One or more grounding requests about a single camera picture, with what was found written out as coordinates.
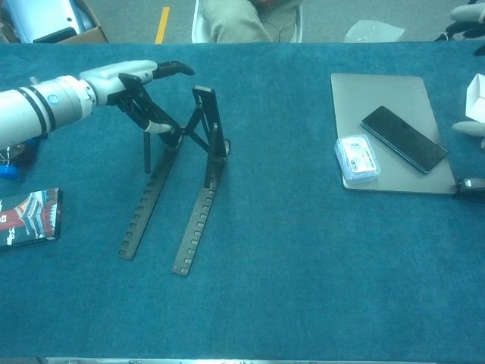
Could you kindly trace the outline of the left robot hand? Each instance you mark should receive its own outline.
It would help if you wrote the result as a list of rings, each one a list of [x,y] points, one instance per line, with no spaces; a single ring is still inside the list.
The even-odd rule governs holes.
[[[169,133],[177,123],[164,116],[145,89],[153,80],[195,71],[179,61],[157,63],[150,60],[122,61],[84,71],[86,81],[96,97],[97,106],[116,105],[146,133]]]

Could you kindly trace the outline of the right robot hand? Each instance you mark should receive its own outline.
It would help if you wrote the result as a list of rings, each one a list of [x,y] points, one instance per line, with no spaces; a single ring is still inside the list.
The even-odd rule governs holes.
[[[450,37],[462,33],[464,38],[484,36],[484,3],[469,1],[450,12],[452,24],[446,28]],[[468,84],[465,93],[466,121],[452,125],[452,129],[484,140],[484,71],[477,72]]]

